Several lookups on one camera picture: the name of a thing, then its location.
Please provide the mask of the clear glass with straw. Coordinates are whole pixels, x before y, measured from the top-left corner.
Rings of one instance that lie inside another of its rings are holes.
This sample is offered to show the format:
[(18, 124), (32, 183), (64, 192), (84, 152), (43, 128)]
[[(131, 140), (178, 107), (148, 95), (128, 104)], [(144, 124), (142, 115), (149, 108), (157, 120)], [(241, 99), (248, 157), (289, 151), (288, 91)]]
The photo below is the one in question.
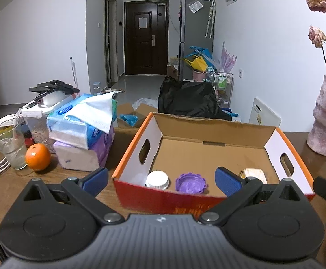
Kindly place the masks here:
[(16, 114), (0, 119), (0, 151), (15, 170), (27, 166), (25, 160), (27, 148), (21, 128), (22, 122), (21, 108)]

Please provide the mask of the red cardboard box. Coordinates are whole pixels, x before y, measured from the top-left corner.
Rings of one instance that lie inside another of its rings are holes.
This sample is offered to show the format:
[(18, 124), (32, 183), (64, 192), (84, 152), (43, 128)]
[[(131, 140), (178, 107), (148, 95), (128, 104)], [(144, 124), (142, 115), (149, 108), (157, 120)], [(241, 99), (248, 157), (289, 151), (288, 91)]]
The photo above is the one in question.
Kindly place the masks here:
[[(309, 170), (281, 129), (160, 113), (147, 116), (112, 179), (124, 208), (198, 217), (226, 197), (215, 184), (215, 171), (221, 166), (235, 174), (261, 169), (269, 184), (290, 178), (308, 199), (315, 195)], [(148, 174), (157, 170), (170, 179), (165, 190), (145, 186)], [(206, 179), (203, 194), (175, 190), (176, 179), (188, 172)]]

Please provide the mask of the purple plastic lid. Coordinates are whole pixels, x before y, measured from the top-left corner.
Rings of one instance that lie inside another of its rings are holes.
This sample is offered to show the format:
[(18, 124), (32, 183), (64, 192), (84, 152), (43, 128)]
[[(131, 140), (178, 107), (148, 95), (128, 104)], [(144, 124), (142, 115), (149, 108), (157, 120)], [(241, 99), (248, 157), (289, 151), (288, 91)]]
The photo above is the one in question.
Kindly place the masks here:
[(203, 194), (207, 187), (206, 179), (192, 172), (181, 174), (175, 182), (175, 190), (186, 194)]

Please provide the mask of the orange fruit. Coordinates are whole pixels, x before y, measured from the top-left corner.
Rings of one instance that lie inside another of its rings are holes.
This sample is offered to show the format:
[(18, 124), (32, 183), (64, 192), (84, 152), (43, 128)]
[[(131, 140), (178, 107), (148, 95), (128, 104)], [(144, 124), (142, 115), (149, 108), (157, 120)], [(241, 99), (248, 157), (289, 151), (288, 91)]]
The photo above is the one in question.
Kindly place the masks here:
[(27, 166), (34, 171), (46, 169), (51, 161), (51, 155), (48, 148), (42, 143), (36, 143), (28, 148), (25, 154)]

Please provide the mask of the grey refrigerator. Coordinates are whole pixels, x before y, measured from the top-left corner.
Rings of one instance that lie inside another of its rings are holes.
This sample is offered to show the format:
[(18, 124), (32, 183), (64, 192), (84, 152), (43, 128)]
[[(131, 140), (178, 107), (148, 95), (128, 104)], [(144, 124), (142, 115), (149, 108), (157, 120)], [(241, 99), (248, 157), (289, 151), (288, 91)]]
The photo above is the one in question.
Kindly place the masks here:
[[(202, 7), (193, 12), (189, 5), (199, 1)], [(212, 2), (202, 0), (181, 0), (180, 40), (179, 40), (179, 79), (192, 80), (192, 70), (182, 59), (194, 52), (191, 47), (208, 49), (212, 54), (213, 36), (205, 37)]]

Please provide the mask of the purple tissue pack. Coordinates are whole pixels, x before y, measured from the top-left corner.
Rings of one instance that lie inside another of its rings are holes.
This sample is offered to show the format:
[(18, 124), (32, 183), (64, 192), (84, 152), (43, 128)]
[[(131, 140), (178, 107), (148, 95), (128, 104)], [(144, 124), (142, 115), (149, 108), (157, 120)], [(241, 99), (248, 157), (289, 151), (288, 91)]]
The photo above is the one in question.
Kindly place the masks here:
[(93, 172), (104, 167), (114, 141), (114, 127), (103, 133), (90, 149), (77, 148), (60, 141), (53, 145), (60, 165), (69, 170)]

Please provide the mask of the white plastic lid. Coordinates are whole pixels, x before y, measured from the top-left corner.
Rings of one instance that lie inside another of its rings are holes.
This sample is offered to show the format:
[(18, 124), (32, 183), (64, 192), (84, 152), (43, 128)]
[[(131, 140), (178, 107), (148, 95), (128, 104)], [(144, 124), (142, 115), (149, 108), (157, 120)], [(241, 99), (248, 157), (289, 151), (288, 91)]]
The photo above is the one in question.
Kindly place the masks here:
[(151, 171), (146, 179), (145, 186), (148, 188), (165, 190), (170, 185), (168, 175), (163, 171)]

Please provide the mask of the black bag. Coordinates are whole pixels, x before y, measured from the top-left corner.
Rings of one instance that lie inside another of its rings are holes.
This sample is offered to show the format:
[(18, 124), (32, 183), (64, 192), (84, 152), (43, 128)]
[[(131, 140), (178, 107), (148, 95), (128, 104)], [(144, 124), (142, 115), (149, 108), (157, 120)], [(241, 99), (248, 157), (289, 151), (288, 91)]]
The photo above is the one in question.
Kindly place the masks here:
[(164, 78), (160, 87), (158, 112), (231, 121), (231, 115), (219, 107), (211, 83), (177, 81), (170, 76)]

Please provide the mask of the dark wooden door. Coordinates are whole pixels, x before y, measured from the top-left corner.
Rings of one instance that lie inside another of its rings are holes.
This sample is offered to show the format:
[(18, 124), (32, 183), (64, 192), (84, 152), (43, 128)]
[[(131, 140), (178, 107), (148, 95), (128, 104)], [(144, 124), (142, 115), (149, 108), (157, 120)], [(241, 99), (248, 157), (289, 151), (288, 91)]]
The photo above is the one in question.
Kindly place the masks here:
[(168, 64), (168, 1), (125, 3), (125, 73), (165, 75)]

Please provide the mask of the blue tissue pack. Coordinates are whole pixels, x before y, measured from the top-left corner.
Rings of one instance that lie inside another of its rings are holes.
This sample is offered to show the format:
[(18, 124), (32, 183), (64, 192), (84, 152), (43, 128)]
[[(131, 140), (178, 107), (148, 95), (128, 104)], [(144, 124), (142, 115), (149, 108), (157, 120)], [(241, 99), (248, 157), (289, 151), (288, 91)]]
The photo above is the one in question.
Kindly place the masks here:
[(116, 90), (101, 95), (83, 94), (52, 112), (46, 119), (49, 138), (81, 149), (91, 149), (113, 130)]

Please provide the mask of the clear food container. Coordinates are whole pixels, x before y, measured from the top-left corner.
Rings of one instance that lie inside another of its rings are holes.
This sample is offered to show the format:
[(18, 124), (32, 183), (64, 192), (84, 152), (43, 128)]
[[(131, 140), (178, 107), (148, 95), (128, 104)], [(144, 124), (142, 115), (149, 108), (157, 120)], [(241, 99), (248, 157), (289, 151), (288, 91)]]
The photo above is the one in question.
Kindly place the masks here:
[(66, 103), (72, 101), (74, 97), (72, 95), (66, 96), (64, 99), (52, 106), (46, 106), (43, 103), (32, 100), (22, 107), (21, 114), (29, 127), (31, 135), (35, 143), (44, 144), (51, 153), (55, 153), (53, 144), (55, 140), (49, 138), (49, 130), (46, 120), (48, 115), (58, 110)]

